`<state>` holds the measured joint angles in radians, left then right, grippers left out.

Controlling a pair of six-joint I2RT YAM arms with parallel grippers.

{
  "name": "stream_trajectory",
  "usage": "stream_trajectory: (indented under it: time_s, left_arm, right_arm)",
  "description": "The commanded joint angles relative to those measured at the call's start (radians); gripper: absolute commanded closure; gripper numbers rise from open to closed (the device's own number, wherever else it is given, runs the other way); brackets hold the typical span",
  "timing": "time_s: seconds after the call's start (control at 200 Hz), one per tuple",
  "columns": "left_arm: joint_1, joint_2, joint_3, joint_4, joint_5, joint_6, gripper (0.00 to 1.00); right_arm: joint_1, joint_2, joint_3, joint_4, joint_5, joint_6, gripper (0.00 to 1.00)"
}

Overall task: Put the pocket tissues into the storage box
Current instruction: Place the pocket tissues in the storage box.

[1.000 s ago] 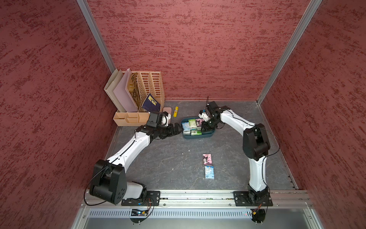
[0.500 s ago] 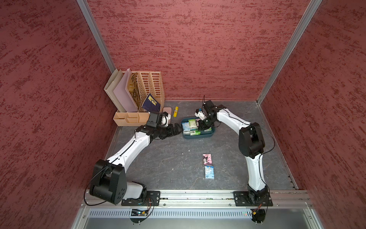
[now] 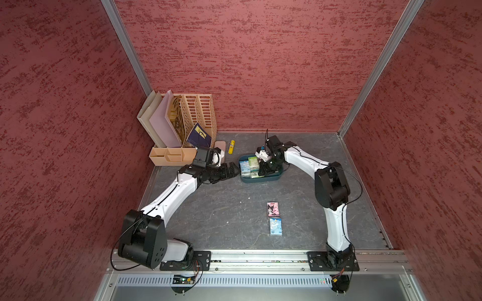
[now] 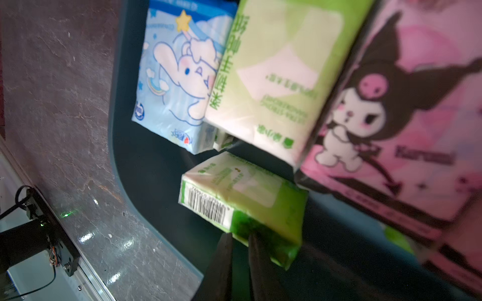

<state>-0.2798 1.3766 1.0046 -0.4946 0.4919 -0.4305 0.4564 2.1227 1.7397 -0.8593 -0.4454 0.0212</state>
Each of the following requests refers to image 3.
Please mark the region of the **blue tissue pack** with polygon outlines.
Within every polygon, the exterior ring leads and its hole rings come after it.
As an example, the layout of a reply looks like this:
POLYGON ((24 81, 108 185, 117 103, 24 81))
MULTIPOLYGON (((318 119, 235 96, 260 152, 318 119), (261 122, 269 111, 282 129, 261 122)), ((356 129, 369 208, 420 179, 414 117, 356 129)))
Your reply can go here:
POLYGON ((245 178, 249 178, 251 176, 251 167, 248 160, 240 161, 239 166, 240 166, 241 176, 245 178))
POLYGON ((269 218, 269 231, 272 236, 282 236, 281 218, 269 218))

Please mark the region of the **green tissue pack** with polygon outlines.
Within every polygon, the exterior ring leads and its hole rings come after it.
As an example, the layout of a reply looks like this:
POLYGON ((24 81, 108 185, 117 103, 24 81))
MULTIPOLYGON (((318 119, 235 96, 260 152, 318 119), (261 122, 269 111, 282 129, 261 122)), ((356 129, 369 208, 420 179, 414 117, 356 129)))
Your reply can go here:
POLYGON ((259 160, 256 156, 248 157, 248 163, 251 171, 259 170, 259 160))

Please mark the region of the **pink Kuromi tissue pack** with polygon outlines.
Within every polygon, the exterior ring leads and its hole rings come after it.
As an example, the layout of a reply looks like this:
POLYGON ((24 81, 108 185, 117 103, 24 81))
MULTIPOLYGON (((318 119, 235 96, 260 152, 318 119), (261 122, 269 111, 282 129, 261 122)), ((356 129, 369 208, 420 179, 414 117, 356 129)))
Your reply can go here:
POLYGON ((281 216, 278 202, 267 203, 267 215, 269 218, 279 218, 281 216))

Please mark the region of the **blue tissue pack bottom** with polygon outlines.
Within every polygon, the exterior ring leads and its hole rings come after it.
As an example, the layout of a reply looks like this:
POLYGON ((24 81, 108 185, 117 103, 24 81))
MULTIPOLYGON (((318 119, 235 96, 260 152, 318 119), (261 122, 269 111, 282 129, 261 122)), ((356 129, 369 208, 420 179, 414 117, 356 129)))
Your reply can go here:
POLYGON ((272 236, 282 236, 281 218, 269 218, 269 231, 272 236))

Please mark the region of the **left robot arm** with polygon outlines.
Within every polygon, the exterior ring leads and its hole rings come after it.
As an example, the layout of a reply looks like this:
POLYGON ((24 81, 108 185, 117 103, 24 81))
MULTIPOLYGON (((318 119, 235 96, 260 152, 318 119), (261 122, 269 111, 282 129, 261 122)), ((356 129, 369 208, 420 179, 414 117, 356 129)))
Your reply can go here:
POLYGON ((143 209, 130 210, 124 217, 117 254, 138 266, 155 269, 163 262, 176 262, 190 268, 194 264, 193 247, 183 240, 168 239, 166 226, 181 204, 202 184, 216 184, 235 178, 240 169, 234 163, 182 167, 174 181, 143 209))

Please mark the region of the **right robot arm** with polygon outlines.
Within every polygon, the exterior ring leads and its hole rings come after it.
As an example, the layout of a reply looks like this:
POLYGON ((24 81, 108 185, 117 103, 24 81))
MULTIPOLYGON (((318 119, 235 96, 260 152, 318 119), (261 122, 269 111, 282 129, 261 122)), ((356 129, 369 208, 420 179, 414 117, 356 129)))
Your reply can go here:
POLYGON ((297 145, 280 144, 256 150, 259 172, 265 176, 290 164, 311 176, 315 184, 315 198, 324 208, 328 238, 327 259, 332 266, 347 261, 353 254, 353 244, 348 237, 346 209, 351 193, 345 170, 338 162, 328 163, 318 159, 297 145))

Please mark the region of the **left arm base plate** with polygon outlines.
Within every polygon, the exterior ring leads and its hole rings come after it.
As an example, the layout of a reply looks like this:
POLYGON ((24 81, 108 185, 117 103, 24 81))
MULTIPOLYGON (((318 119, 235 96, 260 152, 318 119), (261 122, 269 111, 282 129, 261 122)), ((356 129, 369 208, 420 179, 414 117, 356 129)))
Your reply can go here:
POLYGON ((212 252, 190 251, 182 261, 161 262, 160 271, 206 272, 210 269, 212 252))

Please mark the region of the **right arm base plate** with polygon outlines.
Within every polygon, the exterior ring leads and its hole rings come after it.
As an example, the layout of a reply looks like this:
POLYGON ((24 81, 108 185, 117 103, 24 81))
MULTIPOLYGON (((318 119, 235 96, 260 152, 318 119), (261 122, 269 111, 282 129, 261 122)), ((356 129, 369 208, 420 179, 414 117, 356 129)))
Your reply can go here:
POLYGON ((360 267, 354 252, 307 252, 312 272, 359 272, 360 267))

